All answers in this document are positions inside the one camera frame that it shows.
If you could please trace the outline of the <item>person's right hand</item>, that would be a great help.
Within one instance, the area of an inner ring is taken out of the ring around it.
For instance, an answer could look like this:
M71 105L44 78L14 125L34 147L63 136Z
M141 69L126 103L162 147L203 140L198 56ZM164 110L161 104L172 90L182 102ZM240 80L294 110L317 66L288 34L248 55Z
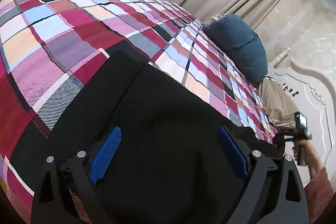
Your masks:
M310 166L315 162L315 149L308 140L295 141L292 147L294 158L300 166Z

